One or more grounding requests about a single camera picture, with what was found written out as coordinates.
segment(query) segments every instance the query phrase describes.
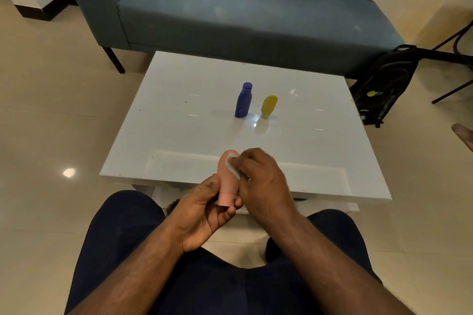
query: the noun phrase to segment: bottle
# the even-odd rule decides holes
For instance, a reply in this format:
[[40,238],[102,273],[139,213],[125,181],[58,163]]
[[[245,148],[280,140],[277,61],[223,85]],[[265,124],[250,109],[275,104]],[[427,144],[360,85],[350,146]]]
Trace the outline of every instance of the bottle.
[[274,95],[268,96],[264,99],[263,106],[261,107],[261,117],[269,119],[269,115],[274,111],[278,98]]
[[238,100],[236,101],[236,108],[235,108],[235,117],[242,118],[248,115],[248,110],[250,109],[251,104],[251,89],[253,85],[251,82],[246,82],[243,84],[243,88],[241,89],[240,95],[238,96]]
[[238,157],[239,155],[240,154],[237,151],[228,150],[225,151],[219,159],[217,174],[220,176],[220,191],[217,205],[224,207],[235,205],[235,198],[237,197],[238,188],[240,187],[240,180],[234,174],[235,172],[238,175],[237,171],[228,164],[228,159],[231,157]]

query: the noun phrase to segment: pink bottle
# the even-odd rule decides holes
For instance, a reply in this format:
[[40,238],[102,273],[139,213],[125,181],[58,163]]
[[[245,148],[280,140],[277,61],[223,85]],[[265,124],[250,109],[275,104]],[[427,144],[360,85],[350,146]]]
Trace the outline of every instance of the pink bottle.
[[220,176],[220,193],[217,205],[224,207],[231,207],[235,205],[235,198],[237,197],[238,188],[240,187],[240,180],[235,174],[237,171],[228,164],[227,159],[230,157],[238,157],[240,154],[234,150],[225,151],[219,159],[217,167],[217,174]]

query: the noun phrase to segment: sofa cushion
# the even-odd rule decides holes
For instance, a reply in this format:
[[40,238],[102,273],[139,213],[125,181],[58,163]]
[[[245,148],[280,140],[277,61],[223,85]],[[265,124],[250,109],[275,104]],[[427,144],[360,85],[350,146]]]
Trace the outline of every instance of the sofa cushion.
[[346,75],[403,41],[370,0],[121,0],[136,50]]

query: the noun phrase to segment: black backpack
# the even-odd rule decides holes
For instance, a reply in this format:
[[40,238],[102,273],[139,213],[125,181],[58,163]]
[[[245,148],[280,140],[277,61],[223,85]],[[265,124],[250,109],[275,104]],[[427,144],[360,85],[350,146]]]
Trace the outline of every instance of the black backpack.
[[379,128],[383,118],[411,82],[422,52],[414,45],[399,45],[346,77],[364,125]]

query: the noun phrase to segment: sofa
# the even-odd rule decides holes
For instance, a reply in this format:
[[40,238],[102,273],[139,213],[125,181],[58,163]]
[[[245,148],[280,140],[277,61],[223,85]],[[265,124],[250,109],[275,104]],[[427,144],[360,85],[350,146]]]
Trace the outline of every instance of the sofa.
[[350,76],[403,43],[370,0],[77,0],[97,43]]

